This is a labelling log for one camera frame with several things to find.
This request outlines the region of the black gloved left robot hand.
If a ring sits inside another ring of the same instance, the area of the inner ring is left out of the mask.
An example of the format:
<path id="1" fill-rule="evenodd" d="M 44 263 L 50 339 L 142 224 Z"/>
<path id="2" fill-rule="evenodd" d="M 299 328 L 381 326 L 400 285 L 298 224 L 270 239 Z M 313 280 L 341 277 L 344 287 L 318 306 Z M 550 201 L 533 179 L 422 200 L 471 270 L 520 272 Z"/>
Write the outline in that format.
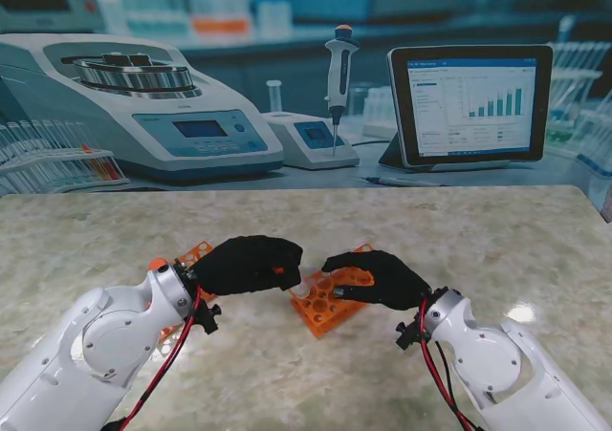
<path id="1" fill-rule="evenodd" d="M 209 294 L 282 291 L 300 284 L 303 249 L 282 238 L 265 235 L 228 239 L 195 262 L 195 282 Z"/>

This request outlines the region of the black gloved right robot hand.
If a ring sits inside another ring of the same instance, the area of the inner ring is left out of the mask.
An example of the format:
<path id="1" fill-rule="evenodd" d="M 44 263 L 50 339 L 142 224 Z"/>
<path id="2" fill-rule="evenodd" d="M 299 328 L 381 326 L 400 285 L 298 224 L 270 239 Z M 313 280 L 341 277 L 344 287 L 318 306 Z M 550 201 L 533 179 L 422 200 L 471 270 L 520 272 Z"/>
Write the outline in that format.
<path id="1" fill-rule="evenodd" d="M 372 286 L 341 285 L 334 288 L 334 295 L 341 300 L 368 304 L 382 304 L 397 311 L 420 307 L 431 294 L 431 286 L 401 259 L 382 250 L 345 252 L 329 257 L 322 272 L 336 269 L 358 268 L 369 272 L 374 279 Z"/>

